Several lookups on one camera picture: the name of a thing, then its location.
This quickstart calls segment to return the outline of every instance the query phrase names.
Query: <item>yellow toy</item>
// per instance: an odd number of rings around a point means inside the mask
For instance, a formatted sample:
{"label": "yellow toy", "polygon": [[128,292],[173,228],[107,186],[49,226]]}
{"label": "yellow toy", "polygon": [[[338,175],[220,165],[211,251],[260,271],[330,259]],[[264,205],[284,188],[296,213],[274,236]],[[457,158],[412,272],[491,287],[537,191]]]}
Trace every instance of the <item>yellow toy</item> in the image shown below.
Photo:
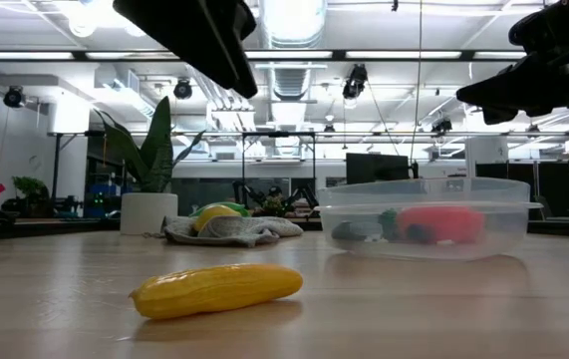
{"label": "yellow toy", "polygon": [[225,206],[225,205],[212,205],[207,207],[202,211],[200,216],[195,221],[193,228],[197,231],[201,231],[204,226],[215,216],[225,215],[225,216],[241,216],[237,211]]}
{"label": "yellow toy", "polygon": [[130,295],[151,319],[220,312],[289,296],[302,276],[277,264],[234,264],[186,270],[148,279]]}

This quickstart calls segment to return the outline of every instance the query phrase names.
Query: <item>green toy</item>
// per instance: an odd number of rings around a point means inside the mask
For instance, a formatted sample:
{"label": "green toy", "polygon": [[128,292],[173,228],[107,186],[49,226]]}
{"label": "green toy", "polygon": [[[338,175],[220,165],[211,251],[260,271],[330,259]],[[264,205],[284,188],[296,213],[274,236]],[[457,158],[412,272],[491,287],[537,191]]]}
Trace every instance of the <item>green toy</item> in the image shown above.
{"label": "green toy", "polygon": [[395,240],[398,237],[397,212],[388,209],[379,216],[378,223],[382,225],[383,237],[387,240]]}
{"label": "green toy", "polygon": [[251,216],[251,213],[249,213],[248,210],[246,210],[246,208],[244,207],[244,204],[237,204],[237,203],[233,203],[233,202],[218,202],[218,203],[212,203],[212,204],[206,205],[206,206],[198,209],[194,214],[190,215],[190,217],[200,216],[200,214],[202,213],[203,210],[207,209],[208,207],[210,207],[212,205],[224,205],[224,206],[227,206],[227,207],[235,210],[236,212],[240,213],[240,215],[243,217],[250,217]]}

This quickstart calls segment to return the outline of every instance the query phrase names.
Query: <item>table surface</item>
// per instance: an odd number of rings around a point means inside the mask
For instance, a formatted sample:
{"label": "table surface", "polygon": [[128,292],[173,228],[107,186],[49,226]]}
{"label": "table surface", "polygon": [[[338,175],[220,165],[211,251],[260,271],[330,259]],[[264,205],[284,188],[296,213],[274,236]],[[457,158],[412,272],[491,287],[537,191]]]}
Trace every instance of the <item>table surface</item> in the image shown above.
{"label": "table surface", "polygon": [[[152,322],[146,278],[240,262],[299,270],[286,300]],[[0,240],[0,358],[569,358],[569,238],[467,263],[362,258],[321,233],[244,248],[95,232]]]}

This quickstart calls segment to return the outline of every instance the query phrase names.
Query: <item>gray towel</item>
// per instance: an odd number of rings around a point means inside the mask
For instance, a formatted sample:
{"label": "gray towel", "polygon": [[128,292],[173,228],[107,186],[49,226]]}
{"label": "gray towel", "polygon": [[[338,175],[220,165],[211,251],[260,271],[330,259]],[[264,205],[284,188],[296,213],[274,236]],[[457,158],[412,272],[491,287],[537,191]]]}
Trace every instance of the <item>gray towel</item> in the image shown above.
{"label": "gray towel", "polygon": [[169,242],[195,245],[244,245],[275,243],[280,237],[302,235],[304,230],[277,217],[244,218],[216,216],[200,232],[193,229],[195,218],[168,216],[162,232]]}

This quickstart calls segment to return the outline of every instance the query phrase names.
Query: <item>clear plastic bin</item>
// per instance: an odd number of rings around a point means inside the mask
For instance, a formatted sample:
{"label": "clear plastic bin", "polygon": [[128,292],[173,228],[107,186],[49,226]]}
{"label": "clear plastic bin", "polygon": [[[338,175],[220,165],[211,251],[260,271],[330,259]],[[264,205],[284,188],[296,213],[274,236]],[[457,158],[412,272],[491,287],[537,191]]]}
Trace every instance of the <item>clear plastic bin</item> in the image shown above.
{"label": "clear plastic bin", "polygon": [[475,260],[510,250],[527,232],[527,183],[416,179],[345,185],[319,193],[334,246],[407,259]]}

